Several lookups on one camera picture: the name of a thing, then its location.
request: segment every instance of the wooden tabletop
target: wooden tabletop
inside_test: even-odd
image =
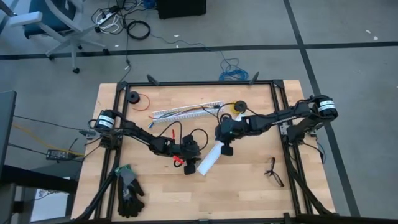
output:
[[[289,105],[303,99],[298,80],[285,80],[284,84]],[[113,107],[115,88],[114,83],[100,85],[94,119],[101,110]],[[153,111],[220,100],[225,103],[244,100],[250,109],[260,114],[272,113],[275,110],[269,85],[142,86],[134,87],[134,91],[147,95],[150,98],[150,107],[145,111],[133,110],[146,107],[148,100],[142,97],[138,104],[128,105],[126,117],[154,135],[160,134],[168,123],[158,123],[149,129],[151,119],[148,116]],[[202,128],[209,134],[208,146],[202,150],[204,158],[216,144],[216,119],[208,115],[183,119],[181,122],[183,135],[195,128]],[[174,127],[174,130],[175,135],[179,136],[179,127]],[[171,132],[169,129],[164,135],[171,136]],[[193,135],[199,145],[205,143],[203,133],[195,132]],[[305,142],[317,146],[315,139],[309,136],[305,138]],[[86,154],[96,146],[89,145]],[[294,217],[278,127],[274,126],[260,136],[234,141],[232,146],[234,155],[220,156],[206,176],[199,172],[184,175],[183,167],[175,168],[171,158],[156,156],[146,145],[133,138],[124,137],[120,166],[130,164],[138,175],[137,179],[145,192],[145,196],[141,197],[145,208],[136,218],[120,217],[117,213],[118,198],[115,197],[113,221],[275,218],[282,217],[285,212]],[[319,153],[305,145],[299,148],[308,186],[327,209],[334,211]],[[283,188],[277,185],[273,177],[263,174],[270,168],[271,157],[276,158],[274,171],[284,182]],[[72,218],[84,211],[98,190],[103,159],[104,149],[98,149],[85,159]],[[305,211],[300,187],[297,188],[301,208]],[[108,204],[108,192],[103,200],[103,217]]]

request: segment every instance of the chair wheel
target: chair wheel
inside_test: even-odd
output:
[[[111,52],[109,52],[108,49],[103,49],[102,52],[104,52],[105,55],[111,55]]]

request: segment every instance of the red clip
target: red clip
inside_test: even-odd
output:
[[[184,161],[182,161],[180,158],[178,158],[178,156],[173,156],[173,159],[177,162],[179,162],[180,164],[183,164]]]

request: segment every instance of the office chair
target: office chair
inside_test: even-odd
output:
[[[96,24],[86,29],[78,25],[83,15],[82,0],[32,0],[29,12],[10,18],[10,26],[24,26],[25,36],[28,39],[33,35],[47,34],[59,41],[59,45],[45,53],[50,60],[54,59],[53,53],[70,46],[74,73],[80,72],[76,66],[76,49],[81,50],[81,44],[101,47],[105,55],[110,55],[105,45],[83,38]]]

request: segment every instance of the gray floor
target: gray floor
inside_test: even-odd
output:
[[[27,11],[28,0],[20,0],[16,12]],[[108,0],[88,0],[84,24]],[[390,0],[291,1],[305,44],[374,42],[398,40],[395,21],[398,2]],[[160,20],[155,11],[137,12],[131,17],[148,22],[155,35],[169,41],[183,39],[207,46],[296,44],[283,1],[208,0],[208,13],[200,17]],[[125,35],[98,35],[90,38],[110,50],[126,48]],[[48,37],[26,40],[21,28],[6,26],[0,35],[0,55],[42,54],[55,44]],[[131,40],[129,49],[189,47],[165,44],[149,37]],[[84,47],[85,50],[97,50]],[[299,50],[241,50],[225,52],[237,57],[252,77],[298,79],[305,96],[312,88]],[[323,94],[333,97],[340,112],[333,122],[354,196],[364,217],[398,218],[396,170],[398,140],[396,96],[398,94],[398,48],[308,50],[317,82]],[[129,82],[144,82],[151,74],[160,81],[217,80],[221,73],[220,53],[130,55]],[[78,58],[81,73],[72,73],[69,58],[0,60],[0,91],[18,92],[16,114],[30,118],[85,128],[95,105],[98,85],[117,82],[124,75],[125,56]],[[41,138],[59,147],[68,147],[80,138],[74,150],[83,151],[85,140],[74,131],[16,119]],[[10,142],[45,152],[47,149],[26,134],[12,130]],[[326,175],[336,209],[348,215],[341,183],[324,132],[320,142],[327,154]],[[8,164],[26,169],[54,165],[43,156],[9,148]]]

